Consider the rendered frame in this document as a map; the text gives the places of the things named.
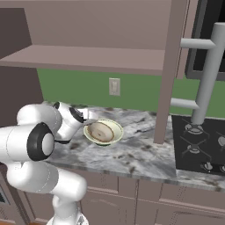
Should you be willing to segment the mauve base cabinet door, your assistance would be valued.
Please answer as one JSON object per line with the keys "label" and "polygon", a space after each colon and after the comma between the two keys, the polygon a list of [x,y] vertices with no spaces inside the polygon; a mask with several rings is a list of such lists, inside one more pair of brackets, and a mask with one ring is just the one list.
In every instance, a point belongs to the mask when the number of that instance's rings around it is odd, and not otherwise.
{"label": "mauve base cabinet door", "polygon": [[135,225],[225,225],[225,214],[137,200]]}
{"label": "mauve base cabinet door", "polygon": [[31,222],[45,225],[54,215],[51,194],[18,191],[23,206]]}
{"label": "mauve base cabinet door", "polygon": [[135,199],[88,191],[81,208],[90,225],[134,225]]}

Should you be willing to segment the black gas hob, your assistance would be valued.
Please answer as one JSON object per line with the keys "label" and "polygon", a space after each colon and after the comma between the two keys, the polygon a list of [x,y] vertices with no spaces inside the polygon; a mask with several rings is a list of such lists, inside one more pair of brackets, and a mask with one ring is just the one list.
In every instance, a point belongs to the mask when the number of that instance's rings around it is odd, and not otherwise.
{"label": "black gas hob", "polygon": [[193,125],[189,116],[172,115],[176,169],[225,177],[225,120]]}

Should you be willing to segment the tall mauve cabinet side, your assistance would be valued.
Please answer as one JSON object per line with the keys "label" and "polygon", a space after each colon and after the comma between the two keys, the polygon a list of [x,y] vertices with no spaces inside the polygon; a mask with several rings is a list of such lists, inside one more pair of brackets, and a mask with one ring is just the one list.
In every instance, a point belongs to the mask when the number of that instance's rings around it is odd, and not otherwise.
{"label": "tall mauve cabinet side", "polygon": [[[0,8],[0,59],[31,45],[25,11]],[[22,106],[42,101],[36,69],[0,66],[0,127],[16,125]]]}

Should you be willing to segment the pale green bowl brown inside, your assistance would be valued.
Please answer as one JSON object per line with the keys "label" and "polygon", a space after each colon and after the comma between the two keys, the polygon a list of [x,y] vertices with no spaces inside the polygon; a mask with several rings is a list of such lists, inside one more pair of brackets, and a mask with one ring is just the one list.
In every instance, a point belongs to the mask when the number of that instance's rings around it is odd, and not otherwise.
{"label": "pale green bowl brown inside", "polygon": [[114,120],[100,119],[83,128],[85,137],[99,146],[108,146],[121,140],[123,127]]}

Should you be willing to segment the open mauve wall cabinet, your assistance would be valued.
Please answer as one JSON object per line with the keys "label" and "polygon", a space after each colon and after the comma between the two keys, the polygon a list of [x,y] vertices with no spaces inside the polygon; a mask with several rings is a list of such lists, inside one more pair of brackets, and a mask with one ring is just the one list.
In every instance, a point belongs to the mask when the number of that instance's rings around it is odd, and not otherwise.
{"label": "open mauve wall cabinet", "polygon": [[188,0],[0,0],[1,66],[159,76],[175,69]]}

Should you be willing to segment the white wall switch plate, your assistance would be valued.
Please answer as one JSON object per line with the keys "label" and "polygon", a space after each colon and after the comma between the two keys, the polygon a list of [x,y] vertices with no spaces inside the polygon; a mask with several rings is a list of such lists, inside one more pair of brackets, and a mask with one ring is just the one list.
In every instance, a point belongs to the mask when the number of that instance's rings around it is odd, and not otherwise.
{"label": "white wall switch plate", "polygon": [[113,96],[120,95],[120,79],[109,78],[109,94]]}

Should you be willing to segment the black microwave oven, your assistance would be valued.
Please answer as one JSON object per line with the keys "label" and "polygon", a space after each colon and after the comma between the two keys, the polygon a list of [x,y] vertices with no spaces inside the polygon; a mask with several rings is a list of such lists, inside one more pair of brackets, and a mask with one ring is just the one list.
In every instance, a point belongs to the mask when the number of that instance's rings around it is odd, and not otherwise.
{"label": "black microwave oven", "polygon": [[[210,39],[216,22],[225,23],[225,0],[199,0],[192,29],[194,39]],[[207,56],[207,50],[188,51],[185,76],[187,79],[200,80]]]}

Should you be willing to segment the mauve drawer front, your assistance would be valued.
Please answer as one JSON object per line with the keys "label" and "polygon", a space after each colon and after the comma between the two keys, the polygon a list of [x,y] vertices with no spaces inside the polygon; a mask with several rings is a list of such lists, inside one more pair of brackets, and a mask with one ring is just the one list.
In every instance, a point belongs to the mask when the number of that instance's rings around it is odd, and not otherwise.
{"label": "mauve drawer front", "polygon": [[224,192],[213,192],[181,185],[140,180],[138,199],[225,213]]}
{"label": "mauve drawer front", "polygon": [[80,171],[67,168],[67,171],[74,172],[87,180],[88,189],[97,192],[119,192],[119,179],[117,176],[91,171]]}

